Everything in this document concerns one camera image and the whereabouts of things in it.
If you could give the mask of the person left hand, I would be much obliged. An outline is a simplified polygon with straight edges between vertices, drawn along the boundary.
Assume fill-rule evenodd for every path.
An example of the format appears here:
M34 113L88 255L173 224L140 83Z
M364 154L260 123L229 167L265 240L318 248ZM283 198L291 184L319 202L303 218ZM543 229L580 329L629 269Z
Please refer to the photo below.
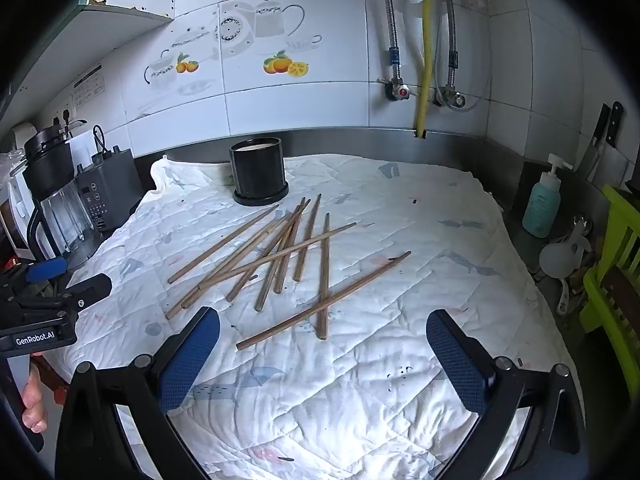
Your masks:
M22 422L34 434L42 434L47 429L47 414L41 392L40 374L35 364L29 364L29 376L22 392L24 411Z

